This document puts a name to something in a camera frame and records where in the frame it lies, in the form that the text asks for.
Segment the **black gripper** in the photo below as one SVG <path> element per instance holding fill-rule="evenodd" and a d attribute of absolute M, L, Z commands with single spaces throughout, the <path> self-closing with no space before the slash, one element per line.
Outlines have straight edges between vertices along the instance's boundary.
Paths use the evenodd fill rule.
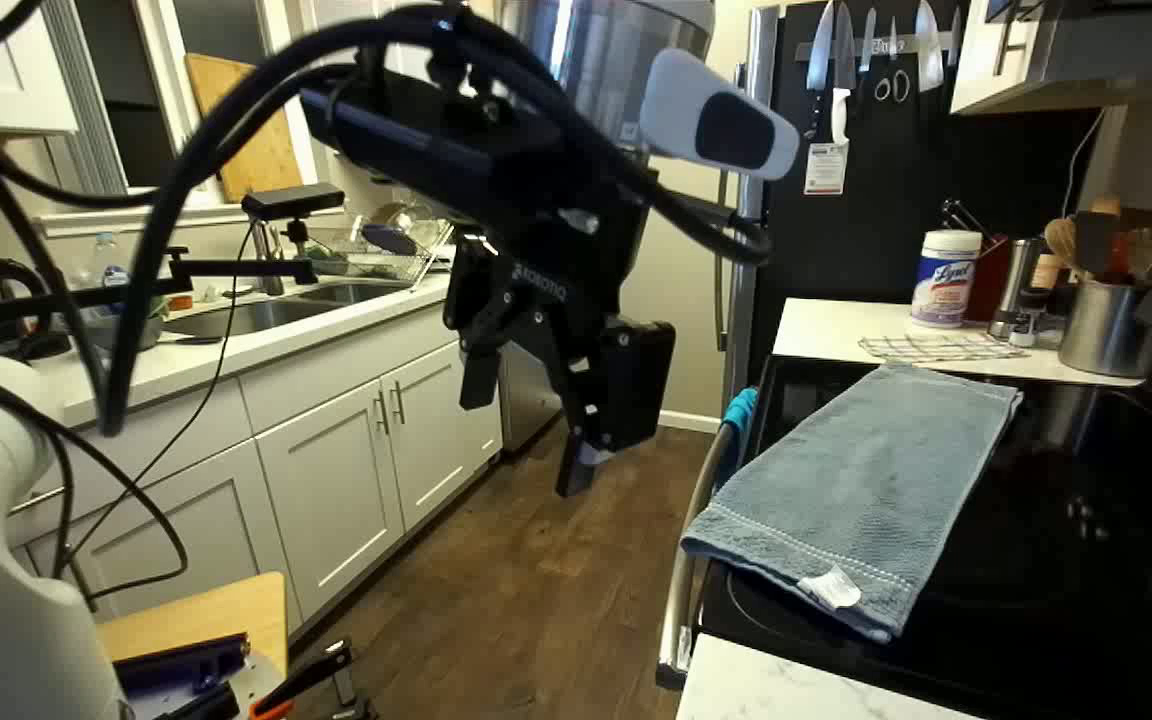
<path fill-rule="evenodd" d="M 587 491 L 607 453 L 642 444 L 658 426 L 674 329 L 619 320 L 587 292 L 563 292 L 502 256 L 482 231 L 455 235 L 443 325 L 462 352 L 462 409 L 497 396 L 502 343 L 544 364 L 572 425 L 555 470 L 558 495 Z"/>

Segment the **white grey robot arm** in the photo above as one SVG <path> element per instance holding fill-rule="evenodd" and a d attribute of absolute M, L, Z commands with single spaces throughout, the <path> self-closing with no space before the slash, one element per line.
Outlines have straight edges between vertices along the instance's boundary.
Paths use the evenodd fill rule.
<path fill-rule="evenodd" d="M 448 287 L 458 398 L 492 398 L 500 346 L 516 341 L 548 364 L 577 438 L 600 453 L 646 438 L 664 398 L 670 330 L 615 315 L 640 220 L 664 214 L 732 264 L 768 256 L 760 223 L 664 186 L 512 32 L 443 2 L 329 24 L 254 62 L 147 196 L 131 278 L 114 292 L 114 341 L 83 361 L 108 430 L 127 412 L 185 196 L 284 100 L 299 100 L 346 161 L 482 229 L 486 244 L 455 256 Z M 0 720 L 123 720 L 127 700 L 79 593 L 7 551 L 7 495 L 45 470 L 51 430 L 51 416 L 0 388 Z"/>

